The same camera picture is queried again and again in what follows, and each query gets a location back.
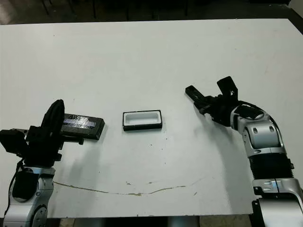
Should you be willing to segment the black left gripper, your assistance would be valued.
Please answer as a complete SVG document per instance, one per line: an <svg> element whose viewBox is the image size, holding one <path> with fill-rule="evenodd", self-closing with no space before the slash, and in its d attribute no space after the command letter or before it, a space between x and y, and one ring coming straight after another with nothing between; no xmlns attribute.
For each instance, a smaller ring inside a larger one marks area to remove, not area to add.
<svg viewBox="0 0 303 227"><path fill-rule="evenodd" d="M13 129L22 138L15 153L24 159L27 166L53 166L60 161L64 143L72 142L83 145L84 138L68 136L61 132L64 121L64 101L58 99L51 104L41 123L42 128L31 126L30 129Z"/></svg>

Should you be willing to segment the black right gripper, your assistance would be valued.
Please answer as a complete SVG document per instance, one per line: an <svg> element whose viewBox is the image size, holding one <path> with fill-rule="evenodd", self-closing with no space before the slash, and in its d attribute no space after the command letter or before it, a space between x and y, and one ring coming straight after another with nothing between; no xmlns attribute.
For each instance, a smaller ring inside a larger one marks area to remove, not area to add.
<svg viewBox="0 0 303 227"><path fill-rule="evenodd" d="M231 126L231 113L239 105L237 96L200 96L200 101L195 101L194 106L201 114L209 114L212 120L225 127Z"/></svg>

